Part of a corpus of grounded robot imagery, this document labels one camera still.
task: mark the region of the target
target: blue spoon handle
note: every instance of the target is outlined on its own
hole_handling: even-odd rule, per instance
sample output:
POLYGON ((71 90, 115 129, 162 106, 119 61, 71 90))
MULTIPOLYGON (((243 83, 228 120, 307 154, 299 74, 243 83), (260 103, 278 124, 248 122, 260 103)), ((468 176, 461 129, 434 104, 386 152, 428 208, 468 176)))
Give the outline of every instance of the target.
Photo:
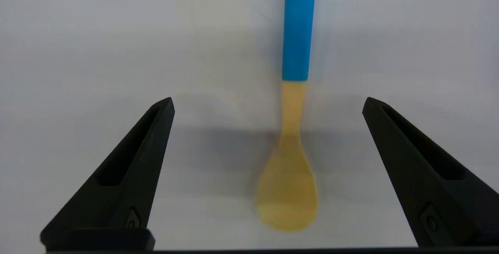
POLYGON ((306 81, 314 0, 285 0, 282 80, 306 81))

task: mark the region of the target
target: spoon neck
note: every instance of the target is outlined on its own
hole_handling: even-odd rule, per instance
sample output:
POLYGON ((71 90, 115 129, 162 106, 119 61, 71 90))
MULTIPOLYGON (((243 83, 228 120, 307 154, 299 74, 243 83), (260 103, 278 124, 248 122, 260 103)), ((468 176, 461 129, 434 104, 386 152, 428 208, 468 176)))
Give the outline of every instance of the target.
POLYGON ((299 133, 306 82, 282 82, 282 131, 299 133))

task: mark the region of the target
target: white surface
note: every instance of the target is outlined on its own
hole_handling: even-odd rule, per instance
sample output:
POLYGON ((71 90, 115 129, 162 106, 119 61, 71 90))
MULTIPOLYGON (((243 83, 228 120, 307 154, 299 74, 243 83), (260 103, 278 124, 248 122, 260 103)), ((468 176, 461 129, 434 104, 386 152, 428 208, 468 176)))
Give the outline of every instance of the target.
POLYGON ((166 96, 156 249, 415 245, 367 96, 499 189, 499 0, 317 0, 303 143, 319 217, 263 227, 282 16, 283 0, 0 0, 0 252, 42 252, 41 229, 166 96))

